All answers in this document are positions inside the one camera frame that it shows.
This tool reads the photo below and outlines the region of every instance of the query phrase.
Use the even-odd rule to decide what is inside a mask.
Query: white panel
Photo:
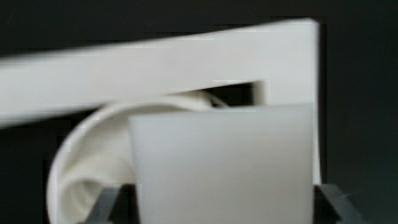
[[[309,224],[310,105],[131,117],[142,224]]]

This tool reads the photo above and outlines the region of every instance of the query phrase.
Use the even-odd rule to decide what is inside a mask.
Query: black background
[[[396,1],[3,0],[0,57],[200,33],[284,17],[314,17],[325,24],[325,180],[341,186],[367,221],[398,223]],[[0,131],[1,223],[46,222],[46,167],[85,113]]]

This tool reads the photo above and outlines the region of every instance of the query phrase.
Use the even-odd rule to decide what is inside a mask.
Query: curved white object
[[[110,104],[83,120],[63,141],[47,179],[53,224],[85,220],[99,190],[133,183],[127,116],[211,109],[197,93]]]

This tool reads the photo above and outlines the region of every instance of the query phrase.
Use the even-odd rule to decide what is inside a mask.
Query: dark stand
[[[135,186],[106,188],[79,224],[138,224]],[[312,224],[367,224],[335,185],[314,186]]]

